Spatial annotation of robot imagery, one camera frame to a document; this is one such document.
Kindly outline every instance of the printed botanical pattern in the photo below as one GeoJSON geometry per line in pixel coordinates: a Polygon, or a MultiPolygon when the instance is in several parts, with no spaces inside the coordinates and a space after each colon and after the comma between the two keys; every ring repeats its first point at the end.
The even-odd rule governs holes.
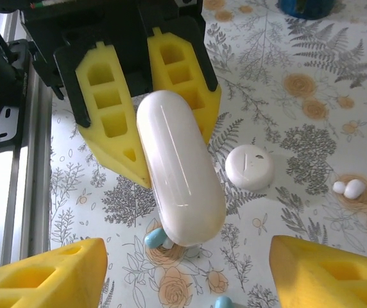
{"type": "Polygon", "coordinates": [[[117,178],[117,185],[111,191],[105,191],[102,203],[108,215],[109,223],[124,223],[128,227],[137,225],[137,218],[144,218],[155,208],[155,199],[151,189],[133,183],[124,176],[117,178]]]}
{"type": "Polygon", "coordinates": [[[334,24],[324,25],[322,21],[307,22],[298,19],[286,20],[293,47],[306,49],[295,53],[310,60],[306,67],[317,67],[337,76],[335,82],[349,80],[351,88],[360,87],[367,80],[367,62],[364,58],[363,39],[354,47],[349,47],[348,28],[334,31],[334,24]]]}
{"type": "Polygon", "coordinates": [[[327,158],[335,153],[336,141],[327,130],[308,124],[291,128],[285,135],[279,146],[295,154],[287,160],[286,173],[296,184],[308,184],[305,190],[308,194],[327,193],[327,179],[333,172],[327,158]]]}
{"type": "MultiPolygon", "coordinates": [[[[286,16],[278,1],[204,0],[205,47],[222,96],[207,146],[226,197],[226,221],[200,246],[150,250],[161,227],[151,189],[101,166],[67,99],[53,101],[51,248],[105,240],[99,308],[280,308],[268,266],[286,234],[367,256],[367,1],[338,0],[321,21],[286,16]],[[237,188],[225,160],[254,144],[275,162],[262,191],[237,188]],[[331,187],[361,179],[356,200],[331,187]]],[[[144,95],[133,98],[137,111],[144,95]]]]}
{"type": "Polygon", "coordinates": [[[236,147],[239,128],[244,121],[243,119],[235,120],[226,128],[226,130],[223,130],[225,119],[228,115],[228,113],[224,113],[218,117],[208,151],[212,156],[215,168],[218,172],[218,177],[221,180],[223,189],[225,190],[227,204],[226,213],[228,215],[236,214],[240,218],[240,207],[249,201],[262,198],[264,195],[242,191],[230,182],[225,173],[225,159],[230,151],[236,147]]]}

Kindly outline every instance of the black plastic bracket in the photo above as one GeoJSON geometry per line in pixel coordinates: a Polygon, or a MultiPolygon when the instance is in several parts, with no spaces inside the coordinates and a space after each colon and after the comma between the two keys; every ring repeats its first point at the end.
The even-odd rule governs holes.
{"type": "Polygon", "coordinates": [[[132,97],[153,90],[147,39],[155,27],[190,42],[209,90],[217,89],[201,11],[202,0],[77,0],[24,10],[22,16],[38,49],[34,68],[47,86],[66,88],[75,121],[87,128],[90,117],[75,70],[98,41],[115,47],[132,97]]]}
{"type": "Polygon", "coordinates": [[[17,71],[20,80],[8,96],[0,97],[0,148],[17,144],[22,140],[31,59],[26,40],[10,42],[9,48],[15,57],[11,65],[17,71]]]}

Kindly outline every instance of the blue plastic egg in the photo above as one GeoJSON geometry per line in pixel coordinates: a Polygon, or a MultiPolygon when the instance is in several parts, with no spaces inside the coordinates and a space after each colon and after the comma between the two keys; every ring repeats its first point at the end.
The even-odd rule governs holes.
{"type": "Polygon", "coordinates": [[[227,296],[220,296],[215,303],[215,308],[234,308],[234,303],[227,296]]]}
{"type": "Polygon", "coordinates": [[[145,245],[151,249],[158,248],[167,239],[163,228],[157,228],[145,237],[145,245]]]}

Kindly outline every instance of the white plastic capsule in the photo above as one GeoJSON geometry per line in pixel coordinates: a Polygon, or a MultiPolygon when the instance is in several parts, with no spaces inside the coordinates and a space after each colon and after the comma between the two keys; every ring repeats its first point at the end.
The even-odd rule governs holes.
{"type": "Polygon", "coordinates": [[[137,127],[167,236],[184,247],[215,237],[225,222],[225,194],[186,100],[152,92],[139,105],[137,127]]]}

